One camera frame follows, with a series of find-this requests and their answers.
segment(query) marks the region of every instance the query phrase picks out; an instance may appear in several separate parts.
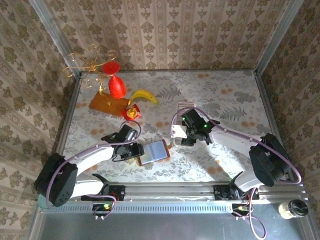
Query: patterned wallpaper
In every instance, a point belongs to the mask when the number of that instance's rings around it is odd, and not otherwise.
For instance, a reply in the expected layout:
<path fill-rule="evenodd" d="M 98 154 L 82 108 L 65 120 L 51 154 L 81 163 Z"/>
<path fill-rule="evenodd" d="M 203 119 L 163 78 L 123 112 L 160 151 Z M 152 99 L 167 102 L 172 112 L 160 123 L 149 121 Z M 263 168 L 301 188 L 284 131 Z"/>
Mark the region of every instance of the patterned wallpaper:
<path fill-rule="evenodd" d="M 122 70 L 254 69 L 288 2 L 45 0 L 73 51 L 117 50 Z"/>
<path fill-rule="evenodd" d="M 304 1 L 262 79 L 320 228 L 320 1 Z"/>
<path fill-rule="evenodd" d="M 61 77 L 64 60 L 28 1 L 1 0 L 0 26 L 0 239 L 17 240 L 73 84 Z"/>

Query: gold wire decoration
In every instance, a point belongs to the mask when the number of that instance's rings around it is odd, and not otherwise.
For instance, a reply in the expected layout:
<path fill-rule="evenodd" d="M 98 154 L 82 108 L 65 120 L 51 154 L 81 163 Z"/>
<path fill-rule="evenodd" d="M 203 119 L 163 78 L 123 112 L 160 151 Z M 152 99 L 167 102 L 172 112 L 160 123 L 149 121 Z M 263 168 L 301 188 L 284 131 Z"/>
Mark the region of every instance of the gold wire decoration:
<path fill-rule="evenodd" d="M 98 68 L 105 65 L 108 62 L 115 60 L 118 56 L 118 52 L 115 50 L 108 51 L 107 57 L 110 59 L 104 63 L 99 64 L 97 61 L 98 61 L 98 56 L 99 56 L 99 53 L 101 50 L 100 46 L 93 43 L 88 47 L 88 50 L 89 50 L 89 52 L 93 52 L 94 50 L 96 50 L 96 56 L 93 61 L 88 61 L 86 57 L 82 56 L 78 52 L 70 53 L 68 55 L 68 59 L 71 62 L 77 63 L 76 59 L 75 59 L 75 57 L 77 56 L 79 59 L 81 59 L 84 62 L 84 64 L 82 66 L 67 66 L 65 69 L 62 70 L 62 73 L 63 73 L 64 77 L 71 78 L 72 76 L 74 76 L 74 73 L 71 69 L 79 69 L 79 70 L 83 70 L 84 72 L 86 72 L 86 74 L 84 75 L 84 77 L 82 77 L 82 80 L 80 82 L 81 87 L 88 89 L 88 88 L 91 88 L 95 83 L 100 83 L 99 90 L 98 90 L 99 94 L 106 99 L 106 102 L 110 106 L 110 102 L 108 101 L 107 95 L 104 93 L 104 91 L 107 88 L 103 87 L 103 85 L 104 85 L 104 78 L 111 77 L 112 75 L 107 75 L 107 74 L 99 71 Z M 99 77 L 96 77 L 95 79 L 89 78 L 85 81 L 85 78 L 87 77 L 87 75 L 89 73 L 99 74 Z"/>

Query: wooden block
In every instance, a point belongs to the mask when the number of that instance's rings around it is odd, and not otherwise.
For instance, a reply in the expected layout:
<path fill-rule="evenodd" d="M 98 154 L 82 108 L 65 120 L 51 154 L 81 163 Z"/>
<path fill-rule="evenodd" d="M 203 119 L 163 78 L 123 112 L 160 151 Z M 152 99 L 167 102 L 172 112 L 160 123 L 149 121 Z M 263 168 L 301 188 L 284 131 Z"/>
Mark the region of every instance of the wooden block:
<path fill-rule="evenodd" d="M 89 108 L 114 116 L 121 117 L 121 111 L 124 111 L 128 107 L 129 99 L 120 98 L 115 99 L 108 93 L 103 93 L 103 96 L 96 93 L 92 99 Z"/>

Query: banana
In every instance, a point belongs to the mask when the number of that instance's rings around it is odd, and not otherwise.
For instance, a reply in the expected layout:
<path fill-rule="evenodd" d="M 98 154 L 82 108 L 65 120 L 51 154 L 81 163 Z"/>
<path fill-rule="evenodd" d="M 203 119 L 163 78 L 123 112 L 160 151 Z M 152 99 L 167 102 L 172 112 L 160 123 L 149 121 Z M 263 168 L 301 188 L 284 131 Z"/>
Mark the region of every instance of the banana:
<path fill-rule="evenodd" d="M 149 91 L 146 91 L 144 89 L 139 89 L 137 91 L 135 91 L 130 100 L 129 100 L 129 103 L 128 103 L 128 106 L 132 103 L 132 101 L 136 98 L 145 98 L 145 99 L 148 99 L 149 101 L 155 103 L 155 104 L 158 104 L 158 100 L 156 99 L 155 95 L 153 95 L 151 92 Z"/>

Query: red toy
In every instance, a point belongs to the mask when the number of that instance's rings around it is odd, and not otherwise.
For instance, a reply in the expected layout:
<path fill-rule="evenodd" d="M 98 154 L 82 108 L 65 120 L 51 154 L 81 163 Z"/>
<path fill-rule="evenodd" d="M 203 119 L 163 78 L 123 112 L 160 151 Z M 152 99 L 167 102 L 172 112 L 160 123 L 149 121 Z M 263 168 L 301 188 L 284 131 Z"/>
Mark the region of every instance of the red toy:
<path fill-rule="evenodd" d="M 121 114 L 124 116 L 125 120 L 134 120 L 141 116 L 137 104 L 134 104 L 132 107 L 121 111 Z"/>
<path fill-rule="evenodd" d="M 120 77 L 115 75 L 117 72 L 119 72 L 119 70 L 120 64 L 115 61 L 109 61 L 102 67 L 102 71 L 105 74 L 112 75 L 109 80 L 108 86 L 111 96 L 115 99 L 121 99 L 127 93 L 124 81 Z"/>

